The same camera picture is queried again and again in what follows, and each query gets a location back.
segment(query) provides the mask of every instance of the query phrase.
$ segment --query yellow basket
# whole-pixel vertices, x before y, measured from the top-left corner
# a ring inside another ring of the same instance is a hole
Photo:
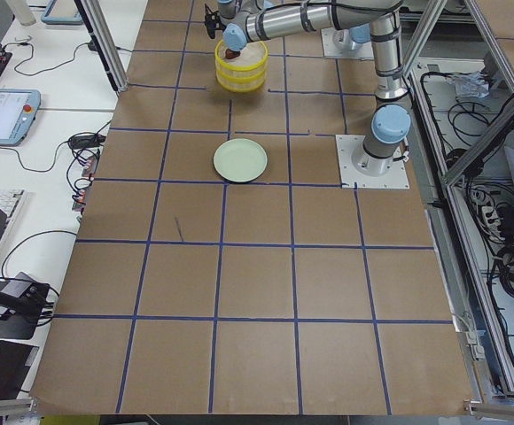
[[[225,51],[223,40],[215,46],[215,76],[222,87],[237,93],[246,93],[258,89],[265,82],[269,50],[264,42],[257,42],[262,48],[262,58],[249,66],[226,62],[221,54]]]

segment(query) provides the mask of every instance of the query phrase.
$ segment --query white plate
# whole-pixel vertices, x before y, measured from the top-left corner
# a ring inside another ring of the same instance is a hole
[[[250,182],[265,171],[267,152],[253,140],[231,139],[215,151],[214,167],[230,182]]]

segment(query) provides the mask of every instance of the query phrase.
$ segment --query blue joint cap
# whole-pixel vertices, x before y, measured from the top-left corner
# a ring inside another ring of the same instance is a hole
[[[359,27],[350,28],[349,34],[352,36],[352,40],[356,43],[365,44],[371,41],[370,24],[363,24]]]
[[[228,24],[223,31],[223,42],[229,49],[241,51],[247,45],[247,37],[239,25]]]
[[[379,108],[371,121],[371,131],[381,143],[398,143],[405,138],[409,129],[410,115],[397,104]]]

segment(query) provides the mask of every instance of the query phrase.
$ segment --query blue bordered device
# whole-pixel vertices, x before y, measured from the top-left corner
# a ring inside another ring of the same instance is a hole
[[[25,138],[40,104],[37,90],[0,89],[0,146],[16,146]]]
[[[74,0],[50,0],[41,21],[48,25],[81,25],[82,16]]]

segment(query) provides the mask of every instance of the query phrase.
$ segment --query white mounting plate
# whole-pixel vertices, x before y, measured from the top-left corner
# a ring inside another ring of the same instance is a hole
[[[393,162],[389,171],[379,177],[365,175],[355,168],[352,163],[352,153],[356,146],[363,143],[364,138],[365,135],[336,135],[339,178],[342,181],[342,188],[353,189],[357,184],[358,188],[365,189],[408,189],[409,179],[403,161]],[[397,148],[393,157],[400,156],[401,150]]]
[[[357,60],[373,59],[373,48],[371,47],[370,42],[365,43],[362,47],[356,50],[340,50],[332,40],[335,32],[336,30],[334,28],[325,28],[322,30],[322,46],[324,48],[325,58]]]

